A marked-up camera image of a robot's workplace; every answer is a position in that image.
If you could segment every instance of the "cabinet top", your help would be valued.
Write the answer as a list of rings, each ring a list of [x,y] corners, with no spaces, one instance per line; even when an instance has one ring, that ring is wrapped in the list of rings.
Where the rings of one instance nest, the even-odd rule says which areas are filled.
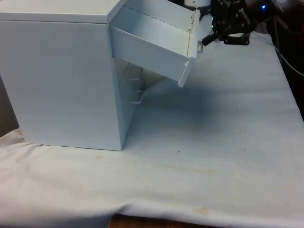
[[[0,20],[106,24],[126,0],[0,0]]]

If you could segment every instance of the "metal handle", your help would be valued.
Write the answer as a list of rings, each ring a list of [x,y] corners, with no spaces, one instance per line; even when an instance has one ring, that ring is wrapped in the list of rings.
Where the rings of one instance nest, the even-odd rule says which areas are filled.
[[[136,104],[139,105],[143,102],[143,90],[136,90],[136,92],[139,93],[140,95],[139,95],[138,101],[131,102],[133,105],[136,105]]]
[[[203,48],[204,48],[204,46],[203,46],[202,42],[198,41],[197,53],[198,54],[203,53]]]

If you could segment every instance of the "cable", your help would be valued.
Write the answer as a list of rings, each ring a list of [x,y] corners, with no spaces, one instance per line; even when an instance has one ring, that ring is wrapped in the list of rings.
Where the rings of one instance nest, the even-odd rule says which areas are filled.
[[[253,31],[252,33],[256,34],[258,37],[262,38],[267,44],[270,44],[271,46],[273,46],[277,52],[279,52],[279,49],[273,44],[273,43],[270,43],[268,40],[266,40],[264,37],[262,37],[259,33]],[[304,74],[301,73],[300,71],[296,70],[285,58],[284,56],[281,54],[280,55],[282,57],[282,59],[284,60],[284,62],[293,70],[295,71],[298,75],[304,77]]]

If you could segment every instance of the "white cloth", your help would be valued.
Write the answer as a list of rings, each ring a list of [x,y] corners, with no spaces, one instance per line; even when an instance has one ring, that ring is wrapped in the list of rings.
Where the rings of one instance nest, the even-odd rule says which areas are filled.
[[[0,225],[106,227],[122,213],[299,228],[303,176],[298,107],[274,48],[252,35],[207,46],[184,88],[150,87],[122,152],[2,137]]]

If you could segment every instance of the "open drawer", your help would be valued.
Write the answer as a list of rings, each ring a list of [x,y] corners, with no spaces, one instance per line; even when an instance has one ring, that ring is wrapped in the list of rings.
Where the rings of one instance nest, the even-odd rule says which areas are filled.
[[[196,60],[199,18],[167,0],[128,0],[110,22],[113,56],[183,87]]]

